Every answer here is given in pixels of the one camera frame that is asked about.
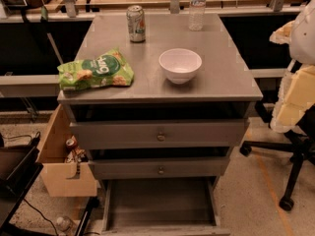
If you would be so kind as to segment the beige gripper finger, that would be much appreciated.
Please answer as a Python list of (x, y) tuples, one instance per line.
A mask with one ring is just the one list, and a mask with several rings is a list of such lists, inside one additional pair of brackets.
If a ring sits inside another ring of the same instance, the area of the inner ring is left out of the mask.
[(294, 74), (286, 73), (272, 114), (270, 127), (277, 133), (294, 128), (315, 104), (315, 66), (302, 65)]
[(271, 34), (269, 41), (276, 44), (290, 44), (292, 25), (293, 21), (290, 21), (282, 27), (278, 28)]

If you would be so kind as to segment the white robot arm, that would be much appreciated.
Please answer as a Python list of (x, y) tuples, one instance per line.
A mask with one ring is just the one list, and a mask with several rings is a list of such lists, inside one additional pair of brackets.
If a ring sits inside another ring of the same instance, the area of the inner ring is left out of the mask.
[(270, 41), (287, 43), (291, 57), (270, 123), (275, 132), (286, 133), (315, 104), (315, 0), (294, 21), (274, 31)]

